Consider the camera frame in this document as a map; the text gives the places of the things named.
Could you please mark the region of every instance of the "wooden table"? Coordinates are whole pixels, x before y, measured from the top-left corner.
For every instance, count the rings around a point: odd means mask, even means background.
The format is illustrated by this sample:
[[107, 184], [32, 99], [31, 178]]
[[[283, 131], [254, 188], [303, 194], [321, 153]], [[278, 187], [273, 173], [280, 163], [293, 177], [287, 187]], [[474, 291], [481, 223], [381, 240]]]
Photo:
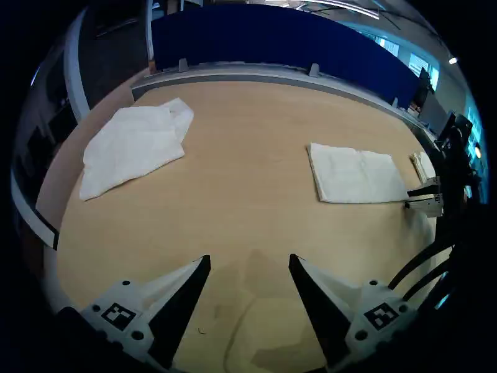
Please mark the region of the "wooden table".
[[402, 203], [318, 202], [306, 145], [391, 154], [408, 188], [419, 185], [408, 155], [421, 146], [393, 116], [294, 86], [190, 83], [149, 91], [135, 105], [176, 97], [195, 115], [182, 159], [87, 202], [78, 197], [81, 178], [75, 185], [58, 243], [62, 289], [82, 308], [120, 279], [148, 282], [210, 254], [211, 274], [175, 357], [179, 369], [323, 366], [289, 255], [351, 282], [388, 282], [433, 231]]

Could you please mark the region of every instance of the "crumpled white towel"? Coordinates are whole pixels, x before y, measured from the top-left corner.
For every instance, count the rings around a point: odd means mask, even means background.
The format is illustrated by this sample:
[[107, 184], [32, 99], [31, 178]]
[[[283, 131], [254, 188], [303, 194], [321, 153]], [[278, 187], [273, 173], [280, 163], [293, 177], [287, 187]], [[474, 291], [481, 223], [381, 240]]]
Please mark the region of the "crumpled white towel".
[[179, 98], [118, 110], [84, 150], [80, 198], [89, 200], [185, 155], [193, 111]]
[[319, 200], [330, 203], [378, 203], [408, 198], [404, 182], [388, 154], [312, 143], [308, 146]]

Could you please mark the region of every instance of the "blue divider panel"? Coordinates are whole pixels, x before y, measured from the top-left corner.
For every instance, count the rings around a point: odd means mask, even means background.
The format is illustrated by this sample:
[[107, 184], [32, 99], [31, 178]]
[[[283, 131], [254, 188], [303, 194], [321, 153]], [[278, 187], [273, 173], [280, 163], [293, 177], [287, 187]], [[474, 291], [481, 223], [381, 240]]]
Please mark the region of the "blue divider panel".
[[418, 78], [398, 58], [348, 27], [292, 9], [226, 4], [152, 22], [158, 69], [202, 62], [278, 63], [310, 68], [366, 88], [407, 108]]

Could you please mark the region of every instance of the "white towel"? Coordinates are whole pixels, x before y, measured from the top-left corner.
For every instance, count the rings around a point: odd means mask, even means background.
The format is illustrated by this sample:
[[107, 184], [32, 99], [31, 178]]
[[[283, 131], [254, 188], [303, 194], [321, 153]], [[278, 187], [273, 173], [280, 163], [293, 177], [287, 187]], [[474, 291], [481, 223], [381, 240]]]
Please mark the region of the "white towel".
[[411, 154], [409, 158], [411, 159], [422, 184], [424, 184], [427, 179], [437, 176], [430, 158], [425, 152]]
[[192, 120], [179, 98], [118, 110], [84, 150], [80, 198], [98, 197], [184, 156], [181, 142]]
[[308, 146], [319, 200], [377, 203], [408, 198], [404, 182], [388, 154], [312, 143]]

